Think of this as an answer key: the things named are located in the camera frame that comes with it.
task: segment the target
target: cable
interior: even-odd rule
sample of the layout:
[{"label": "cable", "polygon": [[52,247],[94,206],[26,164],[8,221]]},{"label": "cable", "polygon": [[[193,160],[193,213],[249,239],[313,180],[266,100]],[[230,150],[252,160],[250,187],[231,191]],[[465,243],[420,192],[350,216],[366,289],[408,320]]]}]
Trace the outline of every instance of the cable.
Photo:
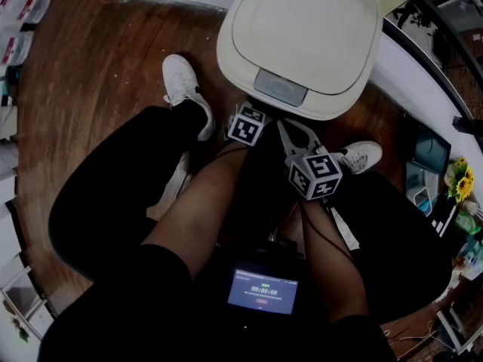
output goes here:
[{"label": "cable", "polygon": [[435,330],[433,332],[431,332],[432,330],[432,325],[434,324],[434,321],[429,321],[428,322],[428,335],[426,336],[405,336],[403,338],[399,338],[399,339],[396,339],[396,342],[397,341],[404,341],[404,340],[407,340],[407,339],[421,339],[421,342],[417,343],[417,345],[415,345],[414,347],[410,348],[409,350],[407,350],[403,355],[399,355],[397,357],[397,360],[400,360],[401,358],[403,358],[405,355],[409,354],[411,351],[413,351],[416,347],[418,347],[419,345],[421,345],[422,343],[424,343],[428,338],[433,338],[433,339],[436,339],[438,342],[442,343],[443,345],[445,345],[447,348],[449,348],[450,350],[452,350],[452,352],[456,352],[456,349],[455,348],[452,348],[451,346],[447,345],[446,343],[444,343],[443,341],[441,341],[440,339],[438,338],[435,338],[433,335],[436,334],[438,331]]},{"label": "cable", "polygon": [[[248,150],[248,147],[244,147],[244,148],[237,148],[237,149],[232,149],[232,150],[228,150],[227,152],[223,152],[221,153],[220,155],[215,155],[210,161],[208,161],[204,167],[207,167],[209,164],[211,164],[213,161],[216,161],[218,158],[221,158],[223,157],[224,155],[227,155],[229,153],[233,153],[233,152],[239,152],[241,150]],[[178,198],[180,196],[180,193],[181,191],[183,190],[183,186],[184,186],[184,183],[186,182],[186,179],[188,178],[189,176],[189,173],[186,173],[184,179],[183,179],[183,182],[181,183],[181,186],[180,186],[180,189],[178,190],[178,193],[176,194],[176,198]]]},{"label": "cable", "polygon": [[300,205],[300,210],[302,211],[302,214],[305,216],[305,218],[307,219],[307,222],[309,223],[310,227],[317,232],[317,234],[323,238],[324,240],[326,240],[330,245],[332,245],[333,247],[337,248],[347,259],[349,259],[349,261],[354,264],[354,261],[352,260],[352,258],[342,249],[340,248],[337,244],[335,244],[332,240],[329,240],[328,238],[326,238],[313,224],[312,220],[309,218],[309,215],[307,214],[307,212],[305,211],[305,209],[303,208],[302,204]]}]

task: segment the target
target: wooden floor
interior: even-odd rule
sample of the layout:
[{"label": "wooden floor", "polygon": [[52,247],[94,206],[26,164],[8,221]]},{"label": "wooden floor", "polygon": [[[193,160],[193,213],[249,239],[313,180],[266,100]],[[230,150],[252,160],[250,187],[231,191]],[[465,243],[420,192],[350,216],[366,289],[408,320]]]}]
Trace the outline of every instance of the wooden floor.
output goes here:
[{"label": "wooden floor", "polygon": [[[223,12],[180,5],[52,0],[35,31],[20,84],[16,205],[27,258],[55,311],[64,310],[90,284],[52,250],[47,230],[51,206],[69,175],[104,138],[144,107],[166,106],[163,58],[181,53],[189,59],[219,122],[241,102],[242,93],[217,65],[223,18]],[[384,95],[367,87],[347,113],[310,125],[330,151],[361,139],[379,142],[384,156],[377,169],[402,190],[402,119]],[[167,197],[150,216],[162,215],[179,186],[175,175]],[[300,233],[299,224],[291,227]],[[415,332],[427,331],[426,319],[421,323]]]}]

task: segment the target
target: black pants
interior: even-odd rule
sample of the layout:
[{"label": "black pants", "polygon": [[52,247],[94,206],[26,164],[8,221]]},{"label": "black pants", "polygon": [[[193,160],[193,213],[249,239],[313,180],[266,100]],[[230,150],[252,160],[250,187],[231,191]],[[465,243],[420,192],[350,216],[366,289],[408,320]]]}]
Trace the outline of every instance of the black pants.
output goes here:
[{"label": "black pants", "polygon": [[[148,107],[103,141],[69,178],[52,208],[49,232],[60,258],[92,281],[115,272],[116,264],[151,232],[155,221],[146,217],[146,208],[158,203],[205,122],[204,111],[190,101],[172,110]],[[280,197],[272,191],[288,186],[274,173],[279,164],[270,145],[275,134],[266,132],[245,160],[240,180],[252,187],[235,193],[235,198],[250,193],[257,205],[251,204],[243,219],[253,232],[280,213]],[[449,253],[429,220],[381,175],[345,176],[332,201],[360,243],[352,257],[375,320],[401,318],[444,291],[451,276]],[[233,205],[243,209],[236,200]]]}]

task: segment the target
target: black cable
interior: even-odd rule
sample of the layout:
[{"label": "black cable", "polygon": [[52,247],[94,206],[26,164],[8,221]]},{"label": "black cable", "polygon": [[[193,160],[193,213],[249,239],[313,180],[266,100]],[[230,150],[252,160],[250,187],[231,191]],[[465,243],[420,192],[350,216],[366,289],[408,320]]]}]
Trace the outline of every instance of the black cable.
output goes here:
[{"label": "black cable", "polygon": [[[224,155],[227,155],[228,153],[233,153],[233,152],[239,152],[241,150],[248,150],[248,147],[244,147],[244,148],[237,148],[237,149],[232,149],[232,150],[228,150],[227,152],[223,152],[221,153],[220,155],[216,155],[215,157],[213,157],[210,161],[208,161],[204,167],[207,167],[209,164],[211,164],[213,161],[216,161],[218,158],[221,158],[223,157]],[[181,190],[183,189],[183,185],[186,181],[186,179],[188,178],[189,176],[189,173],[186,173],[184,179],[183,179],[183,182],[181,183],[181,186],[180,186],[180,189],[178,190],[178,193],[176,194],[176,198],[178,198],[180,196],[180,193],[181,193]]]},{"label": "black cable", "polygon": [[313,224],[312,220],[309,218],[309,215],[307,214],[306,210],[303,208],[302,204],[300,205],[300,210],[302,211],[302,214],[305,216],[305,218],[307,219],[307,222],[309,223],[310,227],[317,232],[317,234],[323,238],[324,240],[326,240],[330,245],[332,245],[333,247],[337,248],[347,259],[349,259],[349,261],[354,264],[354,261],[352,260],[352,258],[347,254],[345,253],[342,248],[340,248],[337,244],[335,244],[332,240],[326,238],[316,227],[315,225]]}]

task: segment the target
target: display screen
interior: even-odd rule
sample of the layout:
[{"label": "display screen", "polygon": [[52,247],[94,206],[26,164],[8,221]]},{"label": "display screen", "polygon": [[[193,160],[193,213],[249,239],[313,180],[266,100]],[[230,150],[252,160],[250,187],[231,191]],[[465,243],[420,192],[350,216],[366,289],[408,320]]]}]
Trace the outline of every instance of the display screen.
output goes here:
[{"label": "display screen", "polygon": [[228,303],[258,311],[291,314],[298,282],[235,270]]}]

